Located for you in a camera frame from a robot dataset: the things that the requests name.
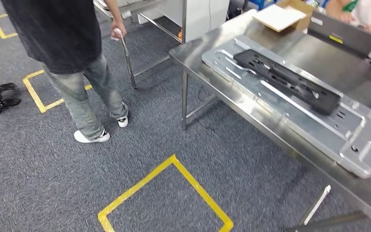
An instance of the person's leg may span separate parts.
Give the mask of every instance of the person's leg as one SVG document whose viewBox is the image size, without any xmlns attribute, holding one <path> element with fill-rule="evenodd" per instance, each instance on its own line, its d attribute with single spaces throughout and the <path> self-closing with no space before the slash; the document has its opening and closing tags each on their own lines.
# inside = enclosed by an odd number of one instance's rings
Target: person's leg
<svg viewBox="0 0 371 232">
<path fill-rule="evenodd" d="M 65 100 L 66 107 L 79 129 L 80 137 L 83 135 L 88 141 L 82 138 L 79 140 L 82 143 L 94 141 L 101 136 L 104 136 L 104 127 L 97 119 L 96 114 L 93 112 L 89 104 L 89 99 L 85 90 L 83 72 L 57 75 L 49 73 L 49 80 L 55 89 L 59 92 Z"/>
<path fill-rule="evenodd" d="M 110 70 L 103 54 L 89 65 L 85 71 L 85 76 L 103 100 L 110 112 L 110 117 L 119 120 L 120 126 L 127 125 L 128 107 L 123 103 L 120 94 L 114 87 Z"/>
</svg>

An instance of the gray carpet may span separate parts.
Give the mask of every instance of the gray carpet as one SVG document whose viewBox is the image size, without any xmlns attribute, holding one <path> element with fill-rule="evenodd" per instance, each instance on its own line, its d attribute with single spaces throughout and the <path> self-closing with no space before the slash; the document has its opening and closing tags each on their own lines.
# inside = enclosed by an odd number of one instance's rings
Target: gray carpet
<svg viewBox="0 0 371 232">
<path fill-rule="evenodd" d="M 22 99 L 0 115 L 0 232 L 103 231 L 97 214 L 173 153 L 231 218 L 232 231 L 273 232 L 295 225 L 324 183 L 221 102 L 212 102 L 188 130 L 181 130 L 182 71 L 164 62 L 137 78 L 139 90 L 131 89 L 121 46 L 108 37 L 105 20 L 99 15 L 103 50 L 130 107 L 130 124 L 119 128 L 89 90 L 112 136 L 103 144 L 74 140 L 75 126 L 64 104 L 40 113 L 22 82 L 42 69 L 40 64 L 26 56 L 17 37 L 0 38 L 0 82 L 17 83 Z M 167 19 L 159 22 L 178 30 Z M 5 33 L 13 32 L 7 19 L 0 25 Z M 177 45 L 152 25 L 126 25 L 135 70 Z M 44 104 L 60 98 L 45 74 L 31 83 Z M 209 95 L 193 80 L 189 90 L 190 107 Z M 315 218 L 355 210 L 333 190 Z M 222 226 L 173 166 L 116 208 L 109 220 L 119 232 L 211 232 Z M 371 222 L 321 231 L 371 232 Z"/>
</svg>

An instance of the yellow floor marking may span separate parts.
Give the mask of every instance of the yellow floor marking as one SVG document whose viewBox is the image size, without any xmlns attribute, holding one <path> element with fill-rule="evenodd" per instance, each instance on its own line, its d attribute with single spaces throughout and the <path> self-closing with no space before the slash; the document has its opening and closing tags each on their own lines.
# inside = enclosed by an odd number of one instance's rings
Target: yellow floor marking
<svg viewBox="0 0 371 232">
<path fill-rule="evenodd" d="M 8 16 L 7 14 L 2 14 L 2 15 L 0 15 L 0 18 L 7 17 L 7 16 Z M 0 27 L 0 37 L 3 38 L 3 39 L 8 39 L 8 38 L 11 38 L 11 37 L 14 37 L 14 36 L 17 36 L 17 35 L 18 35 L 17 33 L 11 33 L 9 35 L 5 35 L 2 28 Z"/>
<path fill-rule="evenodd" d="M 39 98 L 39 96 L 36 93 L 35 89 L 33 88 L 32 84 L 30 83 L 29 79 L 31 79 L 32 77 L 35 77 L 37 75 L 43 74 L 43 73 L 44 73 L 43 70 L 39 70 L 39 71 L 31 73 L 31 74 L 27 75 L 25 78 L 23 78 L 23 83 L 25 84 L 26 89 L 29 91 L 29 94 L 32 96 L 33 100 L 35 101 L 36 106 L 39 108 L 39 110 L 42 114 L 45 113 L 46 111 L 52 109 L 53 107 L 58 106 L 58 105 L 65 102 L 63 99 L 60 99 L 60 100 L 57 100 L 53 103 L 50 103 L 49 105 L 44 105 L 42 103 L 41 99 Z M 85 86 L 86 90 L 89 90 L 91 88 L 92 88 L 91 85 Z"/>
<path fill-rule="evenodd" d="M 110 203 L 106 208 L 101 210 L 98 214 L 98 219 L 106 232 L 114 232 L 114 229 L 107 218 L 107 215 L 115 210 L 121 203 L 127 198 L 132 196 L 135 192 L 146 185 L 150 180 L 156 177 L 160 172 L 166 169 L 168 166 L 173 164 L 178 171 L 186 178 L 186 180 L 193 186 L 197 193 L 203 198 L 203 200 L 211 207 L 211 209 L 217 214 L 217 216 L 223 221 L 224 225 L 220 228 L 219 232 L 229 232 L 233 227 L 234 223 L 224 213 L 224 211 L 215 203 L 215 201 L 208 195 L 208 193 L 202 188 L 202 186 L 194 179 L 194 177 L 187 171 L 187 169 L 179 162 L 175 155 L 172 155 L 159 166 L 157 166 L 152 172 L 150 172 L 144 179 L 138 182 L 133 187 L 129 188 L 126 192 L 120 195 L 116 200 Z"/>
<path fill-rule="evenodd" d="M 34 73 L 31 73 L 31 74 L 27 75 L 25 78 L 23 78 L 23 83 L 25 84 L 26 89 L 29 91 L 30 95 L 32 96 L 33 100 L 35 101 L 35 103 L 38 106 L 41 113 L 44 113 L 44 112 L 46 112 L 46 108 L 45 108 L 44 104 L 42 103 L 41 99 L 39 98 L 38 94 L 36 93 L 35 89 L 32 87 L 32 85 L 30 84 L 30 81 L 29 81 L 30 78 L 32 78 L 34 76 L 37 76 L 37 75 L 40 75 L 42 73 L 44 73 L 44 71 L 39 70 L 37 72 L 34 72 Z"/>
</svg>

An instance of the aluminum tray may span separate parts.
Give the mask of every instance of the aluminum tray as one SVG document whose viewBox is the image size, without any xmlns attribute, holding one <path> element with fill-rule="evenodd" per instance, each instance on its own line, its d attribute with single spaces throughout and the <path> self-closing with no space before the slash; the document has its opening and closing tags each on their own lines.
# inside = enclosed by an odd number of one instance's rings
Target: aluminum tray
<svg viewBox="0 0 371 232">
<path fill-rule="evenodd" d="M 287 96 L 255 72 L 236 64 L 233 56 L 253 49 L 319 85 L 339 94 L 340 106 L 324 116 L 295 96 Z M 236 37 L 202 55 L 202 60 L 234 86 L 323 151 L 346 170 L 361 178 L 371 177 L 371 109 L 343 95 L 310 73 L 250 40 Z"/>
</svg>

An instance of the white sneaker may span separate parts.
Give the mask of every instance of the white sneaker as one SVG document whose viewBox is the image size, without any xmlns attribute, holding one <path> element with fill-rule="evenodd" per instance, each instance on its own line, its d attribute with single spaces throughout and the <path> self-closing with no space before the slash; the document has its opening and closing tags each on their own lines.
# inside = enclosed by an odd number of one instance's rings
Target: white sneaker
<svg viewBox="0 0 371 232">
<path fill-rule="evenodd" d="M 128 109 L 128 106 L 127 106 L 126 104 L 124 104 L 124 102 L 123 102 L 123 106 L 124 106 L 126 109 Z M 118 124 L 119 124 L 119 126 L 120 126 L 121 128 L 126 127 L 126 126 L 128 125 L 128 118 L 127 118 L 127 116 L 118 117 L 118 118 L 117 118 L 117 122 L 118 122 Z"/>
<path fill-rule="evenodd" d="M 110 134 L 106 131 L 106 129 L 103 130 L 101 133 L 101 136 L 95 140 L 88 140 L 81 132 L 80 130 L 77 130 L 74 133 L 74 138 L 81 143 L 84 144 L 90 144 L 90 143 L 103 143 L 110 139 Z"/>
</svg>

